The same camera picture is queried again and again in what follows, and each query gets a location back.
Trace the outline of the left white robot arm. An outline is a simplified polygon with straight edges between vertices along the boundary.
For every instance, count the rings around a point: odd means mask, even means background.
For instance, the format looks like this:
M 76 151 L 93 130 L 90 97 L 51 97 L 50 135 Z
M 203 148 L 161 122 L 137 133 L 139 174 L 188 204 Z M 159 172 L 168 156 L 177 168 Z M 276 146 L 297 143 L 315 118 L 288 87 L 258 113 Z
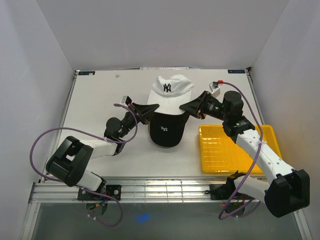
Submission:
M 116 103 L 116 107 L 127 110 L 123 119 L 111 117 L 106 122 L 103 137 L 80 140 L 68 136 L 54 152 L 45 166 L 46 171 L 69 187 L 81 187 L 95 199 L 106 195 L 106 181 L 99 175 L 87 170 L 90 160 L 105 156 L 116 156 L 126 143 L 133 140 L 138 132 L 138 124 L 148 125 L 160 107 L 159 104 L 140 105 L 134 102 Z M 125 137 L 132 129 L 134 135 Z

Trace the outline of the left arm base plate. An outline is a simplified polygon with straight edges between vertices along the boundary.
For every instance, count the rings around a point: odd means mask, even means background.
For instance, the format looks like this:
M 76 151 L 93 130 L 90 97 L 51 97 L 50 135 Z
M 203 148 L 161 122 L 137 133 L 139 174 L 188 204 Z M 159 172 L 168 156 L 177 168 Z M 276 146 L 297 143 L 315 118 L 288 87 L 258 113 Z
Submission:
M 97 193 L 108 195 L 110 197 L 115 198 L 116 200 L 121 199 L 121 191 L 122 186 L 119 184 L 103 184 L 97 189 Z M 90 193 L 87 190 L 79 189 L 77 194 L 77 200 L 78 201 L 102 201 L 102 200 L 109 200 L 106 197 L 96 195 L 93 193 Z

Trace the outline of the white baseball cap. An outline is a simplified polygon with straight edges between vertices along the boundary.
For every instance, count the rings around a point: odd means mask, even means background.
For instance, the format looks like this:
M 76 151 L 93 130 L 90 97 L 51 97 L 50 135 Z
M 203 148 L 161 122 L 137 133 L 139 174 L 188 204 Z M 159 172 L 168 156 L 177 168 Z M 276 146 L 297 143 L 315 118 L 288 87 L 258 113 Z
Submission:
M 182 74 L 169 79 L 158 76 L 148 96 L 148 105 L 158 104 L 156 113 L 178 116 L 185 111 L 180 106 L 191 101 L 193 82 Z

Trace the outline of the black NY baseball cap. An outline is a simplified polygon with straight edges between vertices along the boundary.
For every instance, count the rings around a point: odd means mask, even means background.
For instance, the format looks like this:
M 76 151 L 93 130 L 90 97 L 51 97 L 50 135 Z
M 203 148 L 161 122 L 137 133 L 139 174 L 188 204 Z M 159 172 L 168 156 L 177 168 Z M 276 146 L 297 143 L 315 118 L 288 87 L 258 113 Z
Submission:
M 188 113 L 169 115 L 156 112 L 149 125 L 148 133 L 156 145 L 164 148 L 177 146 L 182 140 Z

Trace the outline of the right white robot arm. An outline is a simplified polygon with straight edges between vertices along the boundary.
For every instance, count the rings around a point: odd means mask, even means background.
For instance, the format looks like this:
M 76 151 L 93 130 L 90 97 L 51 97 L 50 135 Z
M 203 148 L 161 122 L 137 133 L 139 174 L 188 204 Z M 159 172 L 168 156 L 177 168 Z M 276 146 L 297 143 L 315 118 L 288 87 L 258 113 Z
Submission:
M 277 218 L 308 207 L 310 176 L 303 169 L 293 168 L 269 147 L 263 140 L 262 127 L 253 125 L 244 116 L 243 107 L 247 103 L 241 91 L 227 91 L 222 102 L 204 91 L 179 107 L 197 119 L 210 116 L 221 120 L 224 133 L 253 160 L 246 173 L 236 171 L 212 193 L 226 199 L 224 209 L 233 199 L 247 195 L 264 203 Z

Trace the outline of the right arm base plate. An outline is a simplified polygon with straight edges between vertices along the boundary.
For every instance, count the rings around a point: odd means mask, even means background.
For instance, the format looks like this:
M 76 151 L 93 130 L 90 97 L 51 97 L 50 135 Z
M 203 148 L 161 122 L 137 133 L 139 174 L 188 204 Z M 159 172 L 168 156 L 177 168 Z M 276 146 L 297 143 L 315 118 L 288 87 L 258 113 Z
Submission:
M 236 187 L 225 184 L 210 184 L 209 189 L 205 190 L 206 195 L 210 195 L 211 200 L 227 200 L 235 191 Z

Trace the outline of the beige baseball cap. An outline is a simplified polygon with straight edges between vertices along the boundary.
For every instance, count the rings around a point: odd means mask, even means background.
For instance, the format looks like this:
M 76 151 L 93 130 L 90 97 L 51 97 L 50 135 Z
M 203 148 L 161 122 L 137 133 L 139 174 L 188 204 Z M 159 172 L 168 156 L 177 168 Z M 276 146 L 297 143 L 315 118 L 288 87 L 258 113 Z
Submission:
M 162 149 L 172 149 L 175 146 L 159 146 L 159 147 L 162 148 Z

